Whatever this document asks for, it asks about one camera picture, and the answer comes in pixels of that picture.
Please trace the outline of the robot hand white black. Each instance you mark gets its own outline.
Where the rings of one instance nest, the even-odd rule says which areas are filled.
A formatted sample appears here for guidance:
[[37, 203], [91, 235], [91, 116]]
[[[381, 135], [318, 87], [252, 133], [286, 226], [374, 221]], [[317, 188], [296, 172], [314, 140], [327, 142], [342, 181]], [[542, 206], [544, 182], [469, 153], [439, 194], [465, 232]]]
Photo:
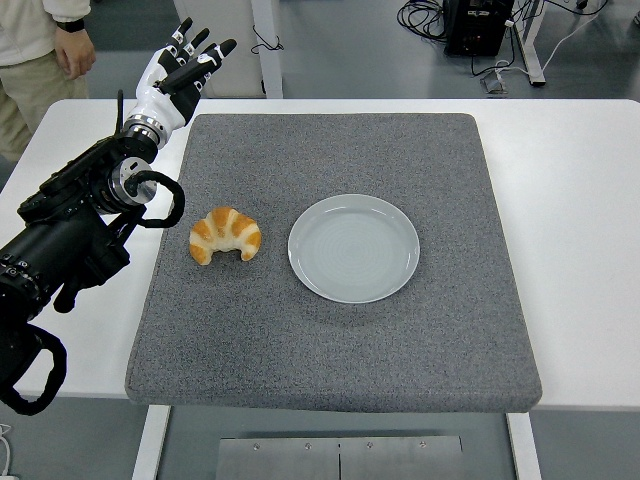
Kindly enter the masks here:
[[198, 52], [209, 30], [189, 40], [192, 24], [190, 18], [184, 20], [165, 46], [154, 52], [136, 87], [136, 106], [129, 115], [131, 120], [150, 120], [165, 137], [189, 123], [204, 86], [237, 47], [236, 40], [228, 39]]

